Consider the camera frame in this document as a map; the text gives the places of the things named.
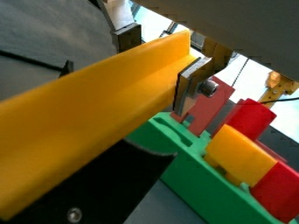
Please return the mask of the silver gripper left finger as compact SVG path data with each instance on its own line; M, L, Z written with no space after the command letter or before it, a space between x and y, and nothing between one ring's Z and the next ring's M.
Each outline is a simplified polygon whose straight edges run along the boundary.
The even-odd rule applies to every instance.
M112 43L119 53L142 45L142 25L136 23L128 0L98 0L106 16Z

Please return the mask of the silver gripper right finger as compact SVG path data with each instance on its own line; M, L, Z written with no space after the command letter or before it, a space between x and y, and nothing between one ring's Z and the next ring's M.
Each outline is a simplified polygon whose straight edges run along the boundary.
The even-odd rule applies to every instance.
M187 114L199 95L206 97L215 95L219 84L211 77L227 67L232 50L211 38L206 38L202 54L203 57L199 57L178 74L172 102L172 112L178 116Z

